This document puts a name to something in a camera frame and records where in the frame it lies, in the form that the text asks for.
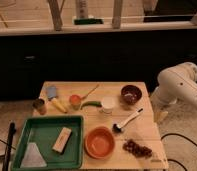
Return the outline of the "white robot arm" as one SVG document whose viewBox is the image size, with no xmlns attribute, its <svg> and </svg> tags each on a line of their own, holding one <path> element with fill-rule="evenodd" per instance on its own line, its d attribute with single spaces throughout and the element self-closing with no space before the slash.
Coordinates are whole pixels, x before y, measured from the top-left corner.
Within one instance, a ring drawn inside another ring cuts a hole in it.
<svg viewBox="0 0 197 171">
<path fill-rule="evenodd" d="M 197 109 L 197 65 L 184 62 L 162 70 L 158 86 L 151 93 L 154 121 L 160 123 L 167 115 L 167 108 L 178 99 L 186 101 Z"/>
</svg>

